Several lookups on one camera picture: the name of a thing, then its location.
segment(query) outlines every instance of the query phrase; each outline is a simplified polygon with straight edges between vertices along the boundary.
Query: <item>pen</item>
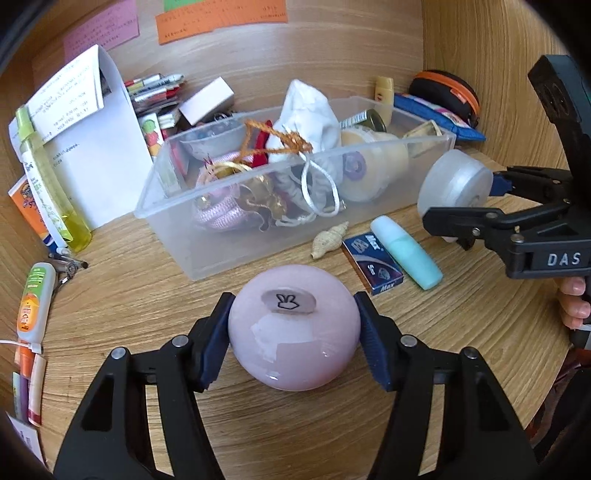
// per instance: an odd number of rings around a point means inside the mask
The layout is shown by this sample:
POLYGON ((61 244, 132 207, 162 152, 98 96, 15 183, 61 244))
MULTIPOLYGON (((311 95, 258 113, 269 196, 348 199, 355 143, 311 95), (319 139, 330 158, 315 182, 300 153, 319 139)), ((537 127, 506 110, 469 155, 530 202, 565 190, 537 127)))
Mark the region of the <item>pen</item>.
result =
POLYGON ((180 88, 178 86, 175 87, 162 87, 158 90, 153 90, 152 92, 149 93, 145 93, 143 95, 139 95, 135 98, 133 98, 133 101, 135 103, 143 103, 146 101, 155 101, 155 100, 166 100, 169 98, 172 98, 173 96, 175 96, 177 94, 177 92, 180 90, 180 88))
POLYGON ((167 77, 155 80, 153 82, 144 82, 144 86, 140 89, 133 90, 129 95, 133 98, 139 95, 148 93, 150 90, 161 88, 164 86, 172 85, 173 83, 182 83, 184 81, 184 75, 168 75, 167 77))
POLYGON ((125 87, 128 89, 128 91, 133 92, 135 90, 143 88, 144 85, 146 85, 147 83, 157 82, 161 78, 162 78, 162 75, 157 73, 156 75, 152 75, 152 76, 144 78, 144 79, 129 80, 129 81, 125 82, 125 87))

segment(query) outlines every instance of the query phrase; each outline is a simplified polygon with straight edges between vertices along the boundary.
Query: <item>translucent plastic container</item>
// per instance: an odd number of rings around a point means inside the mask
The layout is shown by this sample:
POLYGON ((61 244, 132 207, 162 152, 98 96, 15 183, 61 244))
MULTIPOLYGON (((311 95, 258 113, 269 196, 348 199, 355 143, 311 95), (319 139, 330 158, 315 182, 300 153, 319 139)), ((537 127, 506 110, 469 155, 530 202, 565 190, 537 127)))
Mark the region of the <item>translucent plastic container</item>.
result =
MULTIPOLYGON (((331 100, 330 106, 339 121, 371 108, 384 109, 384 105, 361 97, 331 100)), ((442 137, 402 139, 424 121, 392 108, 387 131, 400 140, 385 136, 387 141, 377 138, 372 143, 348 145, 310 156, 315 163, 337 172, 335 182, 342 201, 339 214, 331 218, 317 216, 298 226, 277 226, 275 217, 281 214, 277 210, 285 212, 283 218, 289 220, 287 223, 310 217, 309 211, 292 201, 280 181, 299 178, 304 164, 299 156, 292 155, 285 161, 224 178, 218 174, 217 180, 208 183, 204 183, 203 177, 207 177, 205 163, 211 165, 212 159, 239 149, 246 131, 244 120, 275 122, 280 113, 281 107, 264 109, 193 128, 169 138, 154 161, 135 216, 148 221, 192 280, 310 241, 320 231, 338 223, 354 225, 417 203, 429 169, 453 148, 456 139, 447 131, 442 137), (405 155, 408 157, 402 161, 403 167, 392 169, 389 160, 398 161, 405 155)), ((324 198, 324 210, 330 212, 335 205, 326 183, 317 184, 311 179, 310 196, 324 198)), ((301 194, 301 187, 295 182, 294 185, 301 194)))

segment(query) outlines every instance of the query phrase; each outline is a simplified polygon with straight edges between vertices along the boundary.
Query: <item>pink ceramic ball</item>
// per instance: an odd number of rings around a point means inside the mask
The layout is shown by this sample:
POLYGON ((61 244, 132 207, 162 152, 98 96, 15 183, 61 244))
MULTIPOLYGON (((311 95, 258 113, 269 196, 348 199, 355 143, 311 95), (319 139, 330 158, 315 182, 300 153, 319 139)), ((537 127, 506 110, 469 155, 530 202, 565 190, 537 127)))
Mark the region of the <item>pink ceramic ball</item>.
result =
POLYGON ((311 390, 347 366, 359 342, 355 299, 334 276, 309 265, 257 275, 236 296, 228 331, 253 377, 279 390, 311 390))

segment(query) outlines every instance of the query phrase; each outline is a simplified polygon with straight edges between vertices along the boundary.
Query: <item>white eraser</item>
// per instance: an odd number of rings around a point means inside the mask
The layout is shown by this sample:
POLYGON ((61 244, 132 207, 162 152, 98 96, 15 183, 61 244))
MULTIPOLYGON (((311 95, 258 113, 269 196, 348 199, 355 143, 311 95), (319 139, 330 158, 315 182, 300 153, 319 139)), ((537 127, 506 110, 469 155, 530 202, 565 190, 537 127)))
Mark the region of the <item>white eraser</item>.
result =
POLYGON ((230 107, 233 103, 234 92, 222 77, 218 77, 184 102, 180 110, 189 123, 195 125, 209 115, 230 107))

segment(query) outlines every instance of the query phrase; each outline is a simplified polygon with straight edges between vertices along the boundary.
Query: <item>orange zipper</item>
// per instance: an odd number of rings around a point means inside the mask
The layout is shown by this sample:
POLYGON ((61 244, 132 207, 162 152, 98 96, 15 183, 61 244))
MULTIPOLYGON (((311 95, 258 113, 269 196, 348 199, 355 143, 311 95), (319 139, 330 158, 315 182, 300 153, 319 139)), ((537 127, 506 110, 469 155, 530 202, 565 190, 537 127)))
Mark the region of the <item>orange zipper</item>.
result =
POLYGON ((463 95, 466 98, 467 102, 472 107, 472 110, 474 110, 476 116, 480 116, 480 105, 478 104, 478 100, 476 100, 474 94, 460 82, 457 82, 449 77, 446 77, 445 75, 442 75, 441 73, 436 72, 419 72, 417 73, 415 78, 432 80, 434 82, 441 83, 446 87, 458 91, 461 95, 463 95))

